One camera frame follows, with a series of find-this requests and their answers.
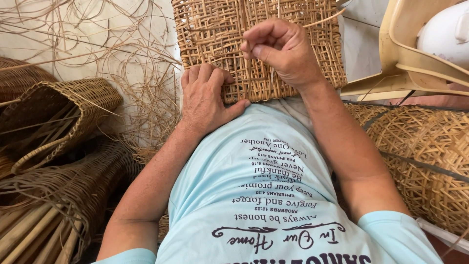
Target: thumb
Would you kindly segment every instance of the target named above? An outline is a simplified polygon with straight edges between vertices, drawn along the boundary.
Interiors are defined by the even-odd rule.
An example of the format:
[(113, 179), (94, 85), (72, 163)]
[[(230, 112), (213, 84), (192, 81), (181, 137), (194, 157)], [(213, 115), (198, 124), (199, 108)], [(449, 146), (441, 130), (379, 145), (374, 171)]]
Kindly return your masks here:
[(228, 107), (225, 110), (225, 120), (226, 122), (230, 122), (231, 120), (235, 119), (236, 117), (240, 116), (242, 113), (244, 113), (244, 109), (248, 107), (251, 104), (251, 102), (247, 99), (238, 101), (236, 104)]
[(252, 54), (263, 62), (276, 68), (281, 62), (281, 51), (263, 44), (257, 44), (252, 49)]

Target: person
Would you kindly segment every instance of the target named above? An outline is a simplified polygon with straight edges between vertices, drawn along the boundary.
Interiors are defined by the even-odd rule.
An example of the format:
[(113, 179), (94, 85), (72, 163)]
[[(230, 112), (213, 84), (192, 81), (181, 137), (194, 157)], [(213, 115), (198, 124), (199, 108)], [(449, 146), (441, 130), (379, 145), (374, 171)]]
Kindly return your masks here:
[[(221, 86), (233, 77), (210, 64), (191, 67), (181, 79), (182, 119), (124, 194), (96, 263), (442, 263), (321, 74), (305, 29), (274, 18), (243, 38), (246, 59), (268, 63), (299, 92), (314, 135), (248, 100), (225, 108)], [(166, 206), (170, 229), (158, 248)]]

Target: rattan weaving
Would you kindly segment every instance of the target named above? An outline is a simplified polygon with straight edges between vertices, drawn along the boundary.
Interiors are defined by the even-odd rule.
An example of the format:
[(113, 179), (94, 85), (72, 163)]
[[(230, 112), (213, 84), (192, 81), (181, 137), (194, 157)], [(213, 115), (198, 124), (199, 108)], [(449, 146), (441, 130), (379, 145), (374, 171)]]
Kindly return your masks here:
[[(412, 214), (456, 235), (464, 233), (469, 227), (469, 113), (418, 106), (346, 107), (367, 127)], [(461, 180), (436, 172), (438, 168)]]
[[(0, 68), (24, 64), (28, 63), (0, 57)], [(56, 82), (57, 79), (38, 66), (0, 71), (0, 103), (15, 100), (26, 90), (41, 81)]]
[[(173, 8), (184, 68), (210, 62), (234, 76), (235, 83), (222, 89), (225, 103), (297, 94), (269, 65), (243, 59), (240, 50), (243, 32), (278, 14), (280, 18), (307, 25), (337, 13), (334, 0), (173, 0)], [(308, 27), (306, 31), (322, 73), (334, 88), (342, 88), (347, 81), (340, 53), (338, 20), (334, 18)]]
[(120, 142), (100, 136), (84, 146), (83, 159), (64, 166), (45, 167), (0, 182), (0, 194), (18, 195), (0, 212), (63, 205), (61, 213), (72, 225), (80, 221), (76, 262), (104, 220), (107, 200), (123, 177), (136, 176), (142, 165)]
[(14, 174), (39, 168), (85, 140), (121, 96), (104, 79), (41, 82), (0, 116), (0, 146)]

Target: plastic chair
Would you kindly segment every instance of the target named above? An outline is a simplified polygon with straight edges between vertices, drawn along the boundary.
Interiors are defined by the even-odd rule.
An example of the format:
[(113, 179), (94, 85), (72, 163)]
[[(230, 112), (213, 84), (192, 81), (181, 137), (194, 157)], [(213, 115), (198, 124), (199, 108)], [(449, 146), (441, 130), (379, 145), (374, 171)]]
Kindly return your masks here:
[(352, 81), (341, 96), (372, 94), (366, 100), (431, 94), (468, 95), (467, 91), (450, 90), (446, 81), (469, 86), (469, 71), (435, 55), (416, 49), (420, 29), (434, 15), (460, 0), (389, 0), (379, 30), (379, 57), (382, 71)]

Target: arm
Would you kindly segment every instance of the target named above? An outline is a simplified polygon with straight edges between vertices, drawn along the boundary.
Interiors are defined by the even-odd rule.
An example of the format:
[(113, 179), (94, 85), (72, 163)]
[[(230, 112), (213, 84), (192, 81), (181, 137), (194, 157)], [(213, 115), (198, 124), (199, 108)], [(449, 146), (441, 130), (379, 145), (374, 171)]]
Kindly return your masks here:
[(246, 58), (267, 62), (282, 80), (300, 92), (353, 219), (358, 221), (364, 214), (378, 210), (409, 214), (373, 142), (322, 75), (305, 29), (281, 19), (270, 19), (254, 26), (243, 37), (250, 42), (242, 45)]
[(183, 166), (206, 134), (242, 114), (249, 105), (248, 100), (241, 100), (225, 108), (220, 96), (224, 82), (233, 82), (233, 77), (210, 64), (184, 72), (184, 116), (117, 205), (97, 260), (133, 248), (146, 248), (156, 254), (159, 220)]

